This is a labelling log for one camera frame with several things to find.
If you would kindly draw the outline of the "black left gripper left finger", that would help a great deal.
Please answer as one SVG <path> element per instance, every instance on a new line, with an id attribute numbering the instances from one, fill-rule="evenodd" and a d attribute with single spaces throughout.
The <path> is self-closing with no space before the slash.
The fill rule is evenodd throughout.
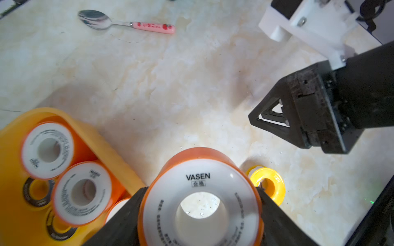
<path id="1" fill-rule="evenodd" d="M 85 246 L 139 246 L 137 219 L 148 188 L 139 189 L 108 223 L 95 233 Z"/>

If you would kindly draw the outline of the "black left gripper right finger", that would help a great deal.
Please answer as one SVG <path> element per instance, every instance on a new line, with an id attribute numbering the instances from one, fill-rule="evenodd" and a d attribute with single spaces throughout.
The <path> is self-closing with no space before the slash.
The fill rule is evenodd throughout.
<path id="1" fill-rule="evenodd" d="M 318 244 L 304 233 L 282 209 L 257 187 L 262 202 L 261 218 L 264 222 L 262 246 L 317 246 Z"/>

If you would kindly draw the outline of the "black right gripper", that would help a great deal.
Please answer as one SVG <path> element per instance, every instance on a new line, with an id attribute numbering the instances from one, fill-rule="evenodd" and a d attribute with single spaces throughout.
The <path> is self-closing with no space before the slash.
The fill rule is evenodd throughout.
<path id="1" fill-rule="evenodd" d="M 394 124 L 394 44 L 340 69 L 323 61 L 280 79 L 248 118 L 298 148 L 349 153 L 365 129 Z"/>

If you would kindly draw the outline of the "orange tape roll mid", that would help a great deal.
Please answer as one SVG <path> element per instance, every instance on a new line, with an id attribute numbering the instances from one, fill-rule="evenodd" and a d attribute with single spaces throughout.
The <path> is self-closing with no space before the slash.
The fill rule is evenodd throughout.
<path id="1" fill-rule="evenodd" d="M 123 195 L 125 188 L 101 162 L 71 166 L 58 179 L 52 202 L 56 216 L 73 227 L 95 221 Z"/>
<path id="2" fill-rule="evenodd" d="M 114 204 L 107 213 L 105 223 L 108 223 L 130 199 L 131 197 L 129 196 Z"/>

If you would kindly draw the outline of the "orange tape roll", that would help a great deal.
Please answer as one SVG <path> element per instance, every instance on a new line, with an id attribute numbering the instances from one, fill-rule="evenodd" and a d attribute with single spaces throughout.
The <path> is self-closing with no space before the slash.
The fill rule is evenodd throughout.
<path id="1" fill-rule="evenodd" d="M 220 200 L 209 217 L 181 208 L 188 196 L 206 192 Z M 225 154 L 205 147 L 173 156 L 147 189 L 137 231 L 142 246 L 258 246 L 264 234 L 262 202 L 250 179 Z"/>
<path id="2" fill-rule="evenodd" d="M 96 155 L 69 126 L 42 122 L 26 135 L 21 147 L 23 168 L 35 179 L 49 180 L 70 166 L 96 160 Z"/>

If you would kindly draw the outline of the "black yellow tape roll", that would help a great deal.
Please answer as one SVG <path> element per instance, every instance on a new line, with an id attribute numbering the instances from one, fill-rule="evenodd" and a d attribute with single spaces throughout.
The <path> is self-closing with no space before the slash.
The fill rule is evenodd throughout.
<path id="1" fill-rule="evenodd" d="M 42 180 L 29 177 L 23 185 L 23 198 L 28 206 L 42 210 L 52 203 L 52 192 L 56 179 Z"/>
<path id="2" fill-rule="evenodd" d="M 47 212 L 45 226 L 49 237 L 55 241 L 66 241 L 77 231 L 76 227 L 64 223 L 56 216 L 52 209 Z"/>

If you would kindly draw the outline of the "black base frame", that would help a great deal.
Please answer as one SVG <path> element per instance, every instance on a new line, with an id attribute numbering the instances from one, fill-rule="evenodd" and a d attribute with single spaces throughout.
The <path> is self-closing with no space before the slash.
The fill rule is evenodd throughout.
<path id="1" fill-rule="evenodd" d="M 346 246 L 394 244 L 394 179 L 391 178 L 360 222 Z"/>

